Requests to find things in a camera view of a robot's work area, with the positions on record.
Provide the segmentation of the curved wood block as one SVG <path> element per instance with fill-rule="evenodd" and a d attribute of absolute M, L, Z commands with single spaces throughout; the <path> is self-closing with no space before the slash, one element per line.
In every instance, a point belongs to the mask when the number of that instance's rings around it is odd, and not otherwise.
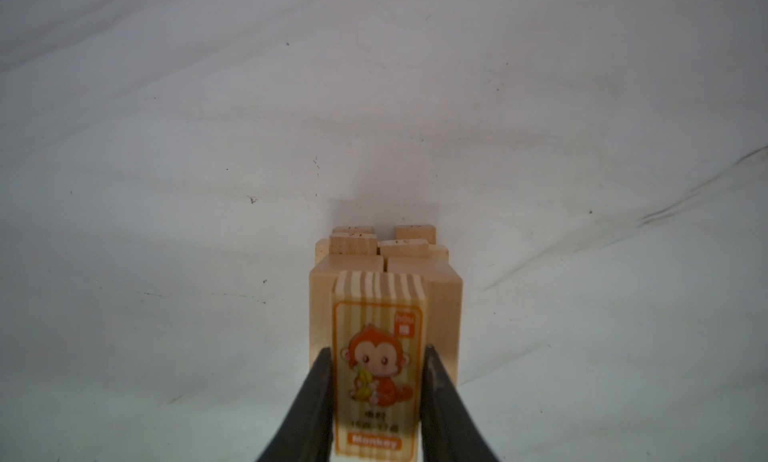
<path fill-rule="evenodd" d="M 417 274 L 428 297 L 426 340 L 441 358 L 453 385 L 458 382 L 463 280 L 444 258 L 392 257 L 387 271 Z"/>

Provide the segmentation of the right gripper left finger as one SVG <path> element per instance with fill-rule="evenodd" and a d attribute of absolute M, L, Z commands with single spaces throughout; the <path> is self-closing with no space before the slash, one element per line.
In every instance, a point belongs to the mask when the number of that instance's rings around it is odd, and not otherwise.
<path fill-rule="evenodd" d="M 323 348 L 258 462 L 326 462 L 333 439 L 333 358 Z"/>

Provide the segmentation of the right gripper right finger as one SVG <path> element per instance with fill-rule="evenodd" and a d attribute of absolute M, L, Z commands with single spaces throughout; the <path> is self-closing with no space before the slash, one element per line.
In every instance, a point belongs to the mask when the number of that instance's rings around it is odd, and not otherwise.
<path fill-rule="evenodd" d="M 475 426 L 437 350 L 425 349 L 420 396 L 423 459 L 498 462 Z"/>

